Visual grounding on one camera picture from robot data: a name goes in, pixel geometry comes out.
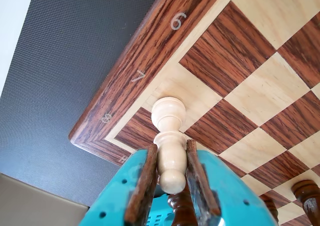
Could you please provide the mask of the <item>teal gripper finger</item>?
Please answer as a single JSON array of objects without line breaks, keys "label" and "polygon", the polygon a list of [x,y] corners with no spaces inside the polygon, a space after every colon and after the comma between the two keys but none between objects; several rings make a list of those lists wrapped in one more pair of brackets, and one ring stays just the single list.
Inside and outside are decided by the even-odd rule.
[{"label": "teal gripper finger", "polygon": [[132,154],[79,225],[159,225],[159,213],[152,204],[158,180],[157,146]]},{"label": "teal gripper finger", "polygon": [[187,140],[186,178],[198,225],[276,225],[266,204],[217,156]]}]

